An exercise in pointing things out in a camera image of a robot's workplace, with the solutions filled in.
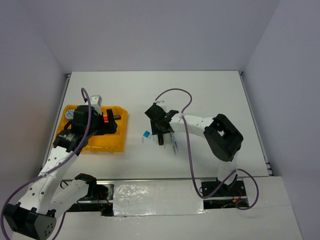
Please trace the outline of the orange black highlighter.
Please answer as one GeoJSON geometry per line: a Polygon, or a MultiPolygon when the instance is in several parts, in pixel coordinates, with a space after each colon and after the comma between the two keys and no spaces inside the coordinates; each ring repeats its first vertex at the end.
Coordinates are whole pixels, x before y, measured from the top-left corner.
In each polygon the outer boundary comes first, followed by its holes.
{"type": "Polygon", "coordinates": [[[114,115],[114,116],[113,116],[113,119],[114,119],[114,120],[121,120],[121,116],[120,116],[120,115],[114,115]]]}

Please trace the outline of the grey-blue round tin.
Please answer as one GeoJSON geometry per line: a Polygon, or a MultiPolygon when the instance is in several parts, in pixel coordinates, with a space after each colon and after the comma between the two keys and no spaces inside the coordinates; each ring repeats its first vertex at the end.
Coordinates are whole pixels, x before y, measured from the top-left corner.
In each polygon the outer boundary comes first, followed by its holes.
{"type": "Polygon", "coordinates": [[[64,117],[66,118],[67,121],[71,121],[74,119],[74,109],[69,109],[65,112],[64,117]]]}

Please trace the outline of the blue black highlighter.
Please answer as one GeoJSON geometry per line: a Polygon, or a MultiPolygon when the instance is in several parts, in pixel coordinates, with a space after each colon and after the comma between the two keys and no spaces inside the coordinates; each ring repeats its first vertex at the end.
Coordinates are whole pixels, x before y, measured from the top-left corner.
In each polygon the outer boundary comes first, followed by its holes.
{"type": "Polygon", "coordinates": [[[163,137],[163,134],[162,133],[158,133],[157,134],[157,139],[158,139],[158,144],[160,146],[163,146],[164,145],[164,137],[163,137]]]}

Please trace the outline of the white pen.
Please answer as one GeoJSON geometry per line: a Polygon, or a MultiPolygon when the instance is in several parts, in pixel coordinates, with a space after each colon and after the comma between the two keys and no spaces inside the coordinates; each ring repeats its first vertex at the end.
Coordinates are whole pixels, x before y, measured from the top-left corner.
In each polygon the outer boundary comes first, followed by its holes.
{"type": "Polygon", "coordinates": [[[172,144],[173,153],[176,156],[177,155],[177,148],[176,148],[176,141],[175,141],[175,137],[174,137],[173,132],[170,133],[170,140],[171,140],[171,144],[172,144]]]}
{"type": "Polygon", "coordinates": [[[174,151],[174,154],[176,155],[177,154],[177,151],[179,150],[178,149],[178,144],[177,144],[177,141],[176,141],[176,138],[175,138],[175,134],[172,133],[171,134],[171,138],[172,138],[172,145],[173,145],[173,151],[174,151]]]}

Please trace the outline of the blue highlighter cap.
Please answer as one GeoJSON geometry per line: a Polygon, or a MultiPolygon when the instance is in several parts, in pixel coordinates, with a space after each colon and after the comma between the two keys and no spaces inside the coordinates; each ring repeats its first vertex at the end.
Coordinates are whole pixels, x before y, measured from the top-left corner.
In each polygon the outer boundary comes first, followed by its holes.
{"type": "Polygon", "coordinates": [[[152,134],[151,134],[149,131],[145,131],[142,136],[143,136],[144,138],[149,139],[149,138],[152,136],[152,134]]]}

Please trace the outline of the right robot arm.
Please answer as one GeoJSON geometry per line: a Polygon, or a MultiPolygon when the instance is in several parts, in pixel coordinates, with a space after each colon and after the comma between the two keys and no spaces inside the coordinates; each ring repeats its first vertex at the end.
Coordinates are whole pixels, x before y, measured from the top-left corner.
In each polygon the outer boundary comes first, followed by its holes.
{"type": "Polygon", "coordinates": [[[152,134],[158,137],[162,138],[164,134],[177,132],[186,133],[189,148],[190,135],[205,138],[213,155],[219,160],[218,192],[228,196],[234,191],[237,181],[236,155],[241,149],[244,137],[224,114],[200,117],[177,110],[166,112],[157,103],[153,103],[144,114],[150,119],[152,134]]]}

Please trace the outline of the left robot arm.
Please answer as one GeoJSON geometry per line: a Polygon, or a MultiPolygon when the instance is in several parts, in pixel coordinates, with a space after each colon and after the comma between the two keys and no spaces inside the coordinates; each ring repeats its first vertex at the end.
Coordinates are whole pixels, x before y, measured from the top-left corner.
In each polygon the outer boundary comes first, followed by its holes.
{"type": "Polygon", "coordinates": [[[89,139],[113,135],[117,132],[113,109],[102,113],[101,107],[79,105],[73,117],[56,135],[50,155],[42,171],[31,182],[22,185],[27,192],[15,204],[6,201],[1,212],[1,223],[13,232],[34,240],[48,239],[59,217],[79,199],[91,200],[100,195],[103,186],[89,174],[80,173],[62,191],[57,192],[64,175],[76,161],[89,139]]]}

